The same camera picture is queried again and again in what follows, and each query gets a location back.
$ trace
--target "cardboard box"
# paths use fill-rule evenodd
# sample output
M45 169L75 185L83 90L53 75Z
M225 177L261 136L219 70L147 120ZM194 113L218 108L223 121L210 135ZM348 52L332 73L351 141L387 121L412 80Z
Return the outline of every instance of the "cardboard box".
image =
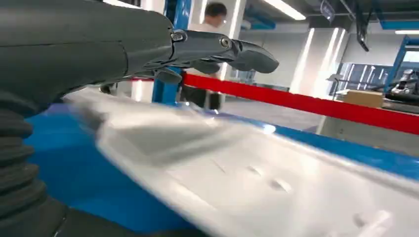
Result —
M354 105L381 108L384 98L381 92L350 90L343 101Z

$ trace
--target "metal screw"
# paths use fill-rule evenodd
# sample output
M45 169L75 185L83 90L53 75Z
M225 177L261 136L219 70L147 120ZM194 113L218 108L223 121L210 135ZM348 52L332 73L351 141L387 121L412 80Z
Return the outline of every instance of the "metal screw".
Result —
M185 41L187 38L187 35L184 31L178 30L171 33L170 37L174 42L179 42L179 41Z
M228 39L228 38L221 38L221 39L220 39L220 44L221 44L221 46L223 46L224 48L229 48L229 47L230 47L230 44L231 44L231 41L230 41L230 39Z

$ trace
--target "blue table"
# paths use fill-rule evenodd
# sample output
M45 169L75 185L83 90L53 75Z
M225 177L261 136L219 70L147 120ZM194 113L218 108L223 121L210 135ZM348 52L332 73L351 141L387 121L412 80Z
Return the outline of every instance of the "blue table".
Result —
M240 119L256 126L265 123ZM138 187L113 167L95 148L66 107L28 119L34 135L26 140L36 154L30 161L41 167L40 178L56 199L139 232L193 228L191 224ZM419 159L393 152L275 126L276 133L328 152L411 179L419 179Z

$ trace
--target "robotic arm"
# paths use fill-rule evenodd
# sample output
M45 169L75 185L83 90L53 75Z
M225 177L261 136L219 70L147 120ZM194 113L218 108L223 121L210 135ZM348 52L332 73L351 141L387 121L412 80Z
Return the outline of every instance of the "robotic arm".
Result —
M134 237L114 223L66 207L46 194L23 145L36 115L64 94L96 83L148 75L176 83L167 66L204 73L227 62L269 73L264 49L221 34L174 31L164 16L95 0L0 2L0 236Z

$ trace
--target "red rope barrier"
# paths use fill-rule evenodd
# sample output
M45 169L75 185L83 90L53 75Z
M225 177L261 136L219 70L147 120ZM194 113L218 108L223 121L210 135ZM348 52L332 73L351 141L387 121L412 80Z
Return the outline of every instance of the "red rope barrier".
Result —
M184 83L189 86L219 91L255 101L419 135L419 117L415 115L323 100L190 74L184 75Z

